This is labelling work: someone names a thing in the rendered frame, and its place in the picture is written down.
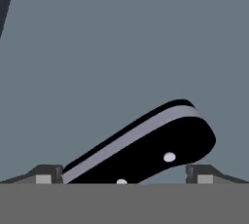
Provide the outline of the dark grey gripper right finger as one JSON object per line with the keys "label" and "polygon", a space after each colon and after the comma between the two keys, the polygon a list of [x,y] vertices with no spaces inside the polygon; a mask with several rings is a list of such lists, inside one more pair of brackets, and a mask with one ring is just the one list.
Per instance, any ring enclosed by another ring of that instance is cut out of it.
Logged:
{"label": "dark grey gripper right finger", "polygon": [[211,165],[187,165],[187,184],[249,184],[249,181],[223,174]]}

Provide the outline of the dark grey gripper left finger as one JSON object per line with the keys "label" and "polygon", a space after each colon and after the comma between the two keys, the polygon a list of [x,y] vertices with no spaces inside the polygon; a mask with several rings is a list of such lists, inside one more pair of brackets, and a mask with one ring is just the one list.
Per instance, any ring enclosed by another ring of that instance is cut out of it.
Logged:
{"label": "dark grey gripper left finger", "polygon": [[0,184],[61,184],[62,172],[62,165],[38,165],[25,174],[0,181]]}

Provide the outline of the grey drawer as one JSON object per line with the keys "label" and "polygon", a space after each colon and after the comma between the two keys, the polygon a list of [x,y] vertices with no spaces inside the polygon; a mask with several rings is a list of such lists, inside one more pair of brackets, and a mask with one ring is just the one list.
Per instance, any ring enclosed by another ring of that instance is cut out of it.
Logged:
{"label": "grey drawer", "polygon": [[249,0],[12,0],[0,37],[0,180],[66,165],[189,100],[206,162],[249,180]]}

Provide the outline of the black handled kitchen knife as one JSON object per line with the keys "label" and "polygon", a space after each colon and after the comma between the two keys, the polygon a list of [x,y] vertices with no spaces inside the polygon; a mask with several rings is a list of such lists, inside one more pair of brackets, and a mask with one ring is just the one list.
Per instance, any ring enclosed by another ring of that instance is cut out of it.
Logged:
{"label": "black handled kitchen knife", "polygon": [[139,117],[63,169],[65,184],[137,184],[166,169],[201,160],[216,137],[186,99]]}

